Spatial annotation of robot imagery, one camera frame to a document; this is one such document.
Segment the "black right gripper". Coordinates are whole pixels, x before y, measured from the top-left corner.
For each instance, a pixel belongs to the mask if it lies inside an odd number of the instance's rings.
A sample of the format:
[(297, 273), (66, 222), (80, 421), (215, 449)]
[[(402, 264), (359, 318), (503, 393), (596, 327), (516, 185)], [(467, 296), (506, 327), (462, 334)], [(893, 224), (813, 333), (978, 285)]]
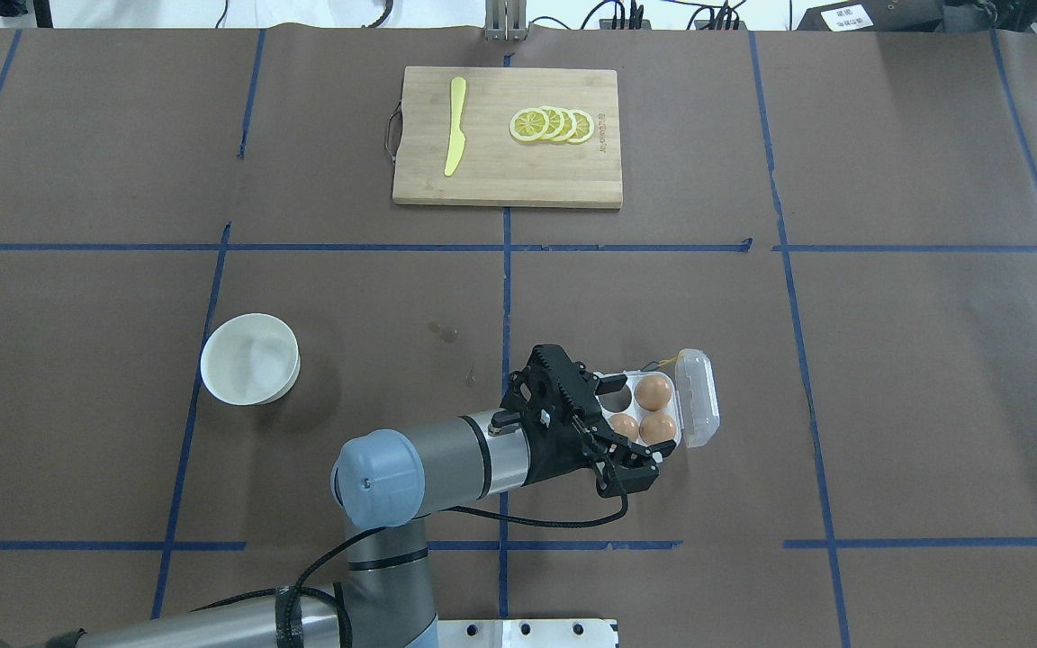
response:
[(614, 432), (600, 408), (600, 395), (621, 393), (628, 379), (626, 373), (589, 372), (559, 345), (535, 345), (527, 364), (510, 374), (493, 420), (503, 429), (518, 424), (527, 440), (523, 483), (592, 469), (600, 496), (649, 490), (660, 476), (654, 453)]

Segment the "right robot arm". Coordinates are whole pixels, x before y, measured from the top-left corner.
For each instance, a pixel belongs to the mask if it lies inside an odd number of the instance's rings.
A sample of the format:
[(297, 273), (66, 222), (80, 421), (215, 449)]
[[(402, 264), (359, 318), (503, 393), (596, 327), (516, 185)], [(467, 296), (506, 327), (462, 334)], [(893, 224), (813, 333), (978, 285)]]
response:
[[(242, 593), (122, 630), (54, 637), (50, 647), (437, 647), (425, 522), (454, 512), (507, 525), (579, 529), (628, 512), (680, 438), (673, 382), (594, 373), (558, 345), (532, 348), (495, 408), (351, 439), (330, 473), (345, 540), (293, 585)], [(618, 498), (598, 519), (555, 522), (477, 508), (573, 472)]]

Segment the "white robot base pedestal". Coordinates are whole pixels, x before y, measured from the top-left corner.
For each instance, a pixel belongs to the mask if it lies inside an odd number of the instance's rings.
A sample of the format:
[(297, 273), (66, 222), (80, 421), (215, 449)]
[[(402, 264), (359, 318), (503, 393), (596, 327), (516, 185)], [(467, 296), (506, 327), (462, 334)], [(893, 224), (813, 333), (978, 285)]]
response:
[(437, 623), (440, 647), (618, 647), (616, 620), (452, 619)]

